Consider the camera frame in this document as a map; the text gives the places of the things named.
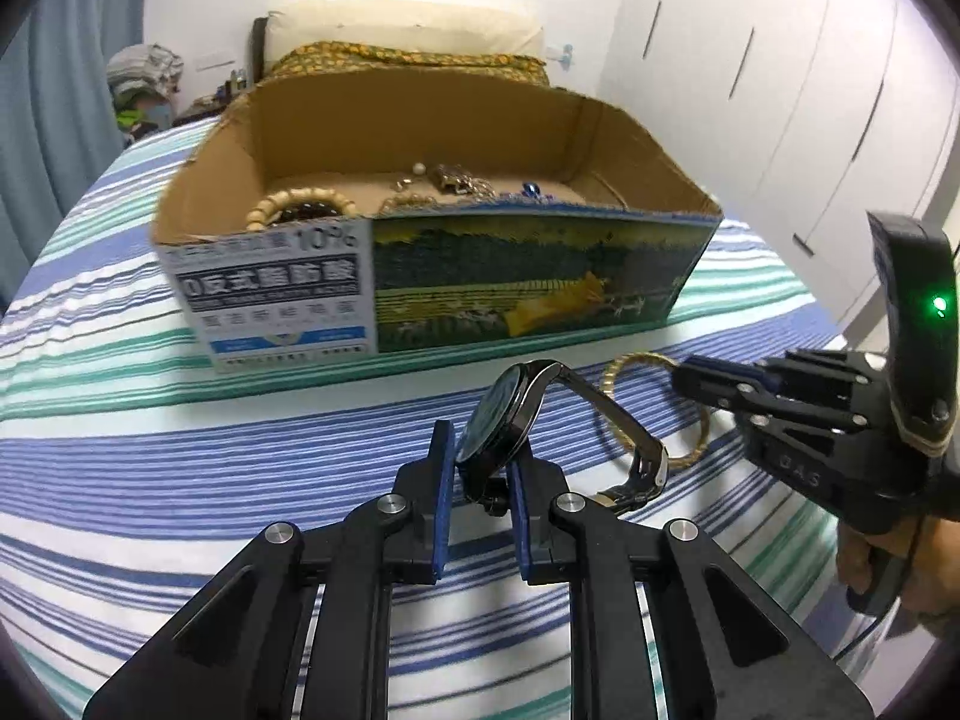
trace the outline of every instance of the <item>human hand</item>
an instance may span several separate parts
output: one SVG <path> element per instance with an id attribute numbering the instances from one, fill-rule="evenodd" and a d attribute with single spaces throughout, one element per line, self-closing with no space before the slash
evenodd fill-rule
<path id="1" fill-rule="evenodd" d="M 906 558 L 917 519 L 907 517 L 890 533 L 864 536 L 848 525 L 837 525 L 837 573 L 854 592 L 870 589 L 870 547 Z M 940 615 L 960 608 L 960 522 L 927 517 L 917 544 L 901 603 L 914 613 Z"/>

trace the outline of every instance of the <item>striped bedsheet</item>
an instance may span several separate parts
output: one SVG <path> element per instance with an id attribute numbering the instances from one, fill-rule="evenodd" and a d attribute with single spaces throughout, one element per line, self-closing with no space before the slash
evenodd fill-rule
<path id="1" fill-rule="evenodd" d="M 0 325 L 0 619 L 73 717 L 264 525 L 323 525 L 384 493 L 424 453 L 433 420 L 462 428 L 510 362 L 536 351 L 595 381 L 605 362 L 641 348 L 745 361 L 843 343 L 774 252 L 725 221 L 656 331 L 214 373 L 147 242 L 161 188 L 212 126 L 124 152 L 56 231 Z M 662 373 L 624 375 L 617 396 L 671 454 L 695 439 L 695 412 Z M 532 442 L 583 493 L 627 467 L 564 391 L 547 397 Z M 464 505 L 459 488 L 457 501 L 443 581 L 395 594 L 391 717 L 568 716 L 566 590 L 525 586 L 509 517 Z M 709 454 L 630 517 L 659 526 L 680 515 L 824 649 L 863 624 L 835 579 L 832 517 L 744 461 L 728 415 L 714 416 Z M 851 657 L 851 673 L 869 649 Z M 652 642 L 650 652 L 656 667 Z"/>

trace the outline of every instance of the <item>jewelry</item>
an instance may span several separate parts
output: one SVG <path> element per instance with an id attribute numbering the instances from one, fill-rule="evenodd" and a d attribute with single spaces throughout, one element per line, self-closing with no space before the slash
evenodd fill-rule
<path id="1" fill-rule="evenodd" d="M 317 207 L 310 209 L 314 212 L 310 218 L 318 217 L 318 215 L 320 217 L 323 215 L 355 217 L 357 215 L 357 208 L 353 201 L 347 199 L 335 189 L 320 189 L 319 187 L 283 189 L 268 194 L 256 204 L 256 208 L 247 214 L 247 232 L 256 232 L 270 224 L 282 223 L 282 221 L 294 221 L 299 218 L 299 214 L 296 212 L 311 204 L 316 204 Z"/>
<path id="2" fill-rule="evenodd" d="M 575 370 L 556 360 L 511 365 L 480 398 L 460 435 L 454 459 L 467 500 L 482 503 L 491 514 L 509 507 L 506 485 L 492 481 L 522 447 L 551 382 L 563 384 L 616 423 L 637 445 L 625 485 L 604 490 L 598 498 L 617 514 L 639 509 L 664 491 L 668 470 L 664 445 L 610 396 L 603 396 Z"/>
<path id="3" fill-rule="evenodd" d="M 432 194 L 394 194 L 381 204 L 378 214 L 388 214 L 400 208 L 436 208 L 437 199 Z"/>
<path id="4" fill-rule="evenodd" d="M 493 184 L 470 175 L 462 167 L 436 165 L 430 169 L 430 180 L 442 194 L 472 194 L 475 197 L 496 197 Z"/>
<path id="5" fill-rule="evenodd" d="M 536 197 L 531 197 L 529 194 L 520 194 L 517 191 L 503 191 L 491 200 L 493 202 L 521 203 L 523 205 L 549 205 L 553 202 L 563 202 L 553 194 L 539 194 Z"/>
<path id="6" fill-rule="evenodd" d="M 627 365 L 655 365 L 656 367 L 664 368 L 665 370 L 674 370 L 677 367 L 678 362 L 673 360 L 666 355 L 658 354 L 656 352 L 635 352 L 634 354 L 624 354 L 620 357 L 617 357 L 616 360 L 613 360 L 606 368 L 604 368 L 603 378 L 600 380 L 600 391 L 603 392 L 608 398 L 613 398 L 613 384 L 616 381 L 616 377 L 624 367 Z M 611 429 L 614 437 L 620 445 L 627 450 L 628 452 L 634 451 L 634 443 L 630 440 L 630 437 L 627 436 L 616 424 L 607 420 L 608 427 Z M 709 443 L 709 434 L 710 434 L 710 413 L 707 410 L 706 406 L 700 407 L 700 437 L 697 439 L 697 445 L 693 447 L 693 450 L 688 454 L 683 455 L 678 458 L 670 458 L 670 469 L 680 470 L 688 469 L 696 461 L 698 461 L 707 451 L 707 444 Z"/>

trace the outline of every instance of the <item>gold bracelet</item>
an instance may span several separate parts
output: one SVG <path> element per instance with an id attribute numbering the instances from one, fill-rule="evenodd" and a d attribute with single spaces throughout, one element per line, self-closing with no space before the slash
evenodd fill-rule
<path id="1" fill-rule="evenodd" d="M 611 400 L 616 400 L 613 397 L 613 384 L 616 381 L 617 375 L 623 370 L 627 365 L 655 365 L 656 367 L 665 368 L 666 370 L 674 370 L 677 367 L 678 362 L 667 357 L 664 354 L 658 354 L 656 352 L 634 352 L 632 354 L 624 354 L 620 357 L 617 357 L 616 360 L 613 360 L 603 371 L 603 378 L 600 381 L 600 389 L 603 391 L 608 398 Z M 614 425 L 610 420 L 607 420 L 607 425 L 613 433 L 613 437 L 620 442 L 620 445 L 627 450 L 628 452 L 634 451 L 634 443 L 627 437 L 627 434 L 624 433 L 620 428 Z M 670 458 L 670 469 L 671 470 L 681 470 L 688 469 L 696 461 L 698 461 L 707 451 L 707 445 L 709 444 L 709 435 L 710 435 L 710 413 L 707 410 L 706 406 L 700 407 L 700 437 L 697 439 L 697 445 L 693 447 L 693 450 L 686 455 L 678 458 Z"/>
<path id="2" fill-rule="evenodd" d="M 381 204 L 378 214 L 388 214 L 398 208 L 434 208 L 437 199 L 432 194 L 394 194 Z"/>
<path id="3" fill-rule="evenodd" d="M 281 189 L 268 194 L 247 214 L 247 232 L 262 230 L 274 223 L 285 209 L 307 202 L 324 203 L 344 217 L 357 215 L 357 208 L 353 201 L 335 189 L 320 189 L 320 187 Z"/>

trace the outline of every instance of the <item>cable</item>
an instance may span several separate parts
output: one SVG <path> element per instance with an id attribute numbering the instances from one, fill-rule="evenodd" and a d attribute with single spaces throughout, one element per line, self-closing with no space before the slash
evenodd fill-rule
<path id="1" fill-rule="evenodd" d="M 877 630 L 877 626 L 879 626 L 880 623 L 886 619 L 886 616 L 890 613 L 890 610 L 894 608 L 894 604 L 896 603 L 896 599 L 899 598 L 899 594 L 904 592 L 904 585 L 906 584 L 907 578 L 910 576 L 910 571 L 913 568 L 913 559 L 917 554 L 917 547 L 920 545 L 920 534 L 923 533 L 923 522 L 925 522 L 925 519 L 926 517 L 923 514 L 917 518 L 917 527 L 914 529 L 913 538 L 910 539 L 910 548 L 906 553 L 906 563 L 904 564 L 904 568 L 901 570 L 901 576 L 899 576 L 899 579 L 896 581 L 896 594 L 894 595 L 894 600 L 892 600 L 890 605 L 883 610 L 882 614 L 877 615 L 877 619 L 872 621 L 870 625 L 867 625 L 867 627 L 863 629 L 856 637 L 853 637 L 853 641 L 851 641 L 850 644 L 833 656 L 834 664 L 838 664 L 843 658 L 846 658 L 846 656 L 851 654 L 853 650 L 856 650 L 857 647 L 863 644 L 863 642 L 867 640 L 867 637 Z"/>

